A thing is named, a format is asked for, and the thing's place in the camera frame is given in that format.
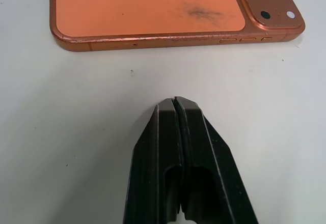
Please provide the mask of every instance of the smartphone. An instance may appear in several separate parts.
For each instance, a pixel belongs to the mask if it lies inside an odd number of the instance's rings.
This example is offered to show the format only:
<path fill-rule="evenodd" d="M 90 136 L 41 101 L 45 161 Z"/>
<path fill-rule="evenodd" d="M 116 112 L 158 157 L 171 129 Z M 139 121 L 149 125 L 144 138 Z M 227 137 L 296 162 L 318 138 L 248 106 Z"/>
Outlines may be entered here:
<path fill-rule="evenodd" d="M 50 0 L 50 29 L 93 51 L 289 41 L 305 22 L 293 0 Z"/>

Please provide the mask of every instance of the orange back glass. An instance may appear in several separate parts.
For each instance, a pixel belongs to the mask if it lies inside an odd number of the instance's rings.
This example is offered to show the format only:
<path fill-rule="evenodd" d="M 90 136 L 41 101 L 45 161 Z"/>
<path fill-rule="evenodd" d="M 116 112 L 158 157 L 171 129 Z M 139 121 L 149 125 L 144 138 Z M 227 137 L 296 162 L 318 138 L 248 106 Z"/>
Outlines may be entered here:
<path fill-rule="evenodd" d="M 57 0 L 57 28 L 70 37 L 240 31 L 236 0 Z"/>

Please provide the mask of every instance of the white surface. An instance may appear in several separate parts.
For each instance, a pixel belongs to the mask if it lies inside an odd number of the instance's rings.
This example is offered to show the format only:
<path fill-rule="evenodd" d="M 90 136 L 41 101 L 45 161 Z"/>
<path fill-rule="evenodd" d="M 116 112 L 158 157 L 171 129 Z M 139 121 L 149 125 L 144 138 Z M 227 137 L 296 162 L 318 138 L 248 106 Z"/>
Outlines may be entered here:
<path fill-rule="evenodd" d="M 0 223 L 122 223 L 132 149 L 175 95 L 229 144 L 261 224 L 325 223 L 326 0 L 294 1 L 288 43 L 75 53 L 49 0 L 0 0 Z"/>

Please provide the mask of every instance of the white table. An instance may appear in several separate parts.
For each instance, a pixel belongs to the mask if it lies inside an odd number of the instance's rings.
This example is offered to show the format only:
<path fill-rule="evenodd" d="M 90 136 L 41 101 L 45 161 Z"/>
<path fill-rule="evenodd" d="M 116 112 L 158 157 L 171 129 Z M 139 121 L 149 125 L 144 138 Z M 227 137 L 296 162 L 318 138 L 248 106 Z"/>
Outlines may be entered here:
<path fill-rule="evenodd" d="M 288 43 L 76 53 L 49 0 L 0 0 L 0 223 L 122 223 L 132 149 L 173 96 L 228 143 L 261 224 L 325 223 L 326 0 L 294 1 Z"/>

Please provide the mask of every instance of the white background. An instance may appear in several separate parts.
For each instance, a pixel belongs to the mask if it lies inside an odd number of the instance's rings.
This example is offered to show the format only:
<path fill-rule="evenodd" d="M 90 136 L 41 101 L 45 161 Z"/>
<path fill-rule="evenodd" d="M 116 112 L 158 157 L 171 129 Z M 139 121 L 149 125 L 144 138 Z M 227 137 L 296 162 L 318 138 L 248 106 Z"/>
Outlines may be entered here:
<path fill-rule="evenodd" d="M 122 223 L 132 149 L 173 96 L 228 143 L 261 224 L 325 223 L 326 0 L 294 1 L 288 43 L 76 53 L 49 0 L 0 0 L 0 223 Z"/>

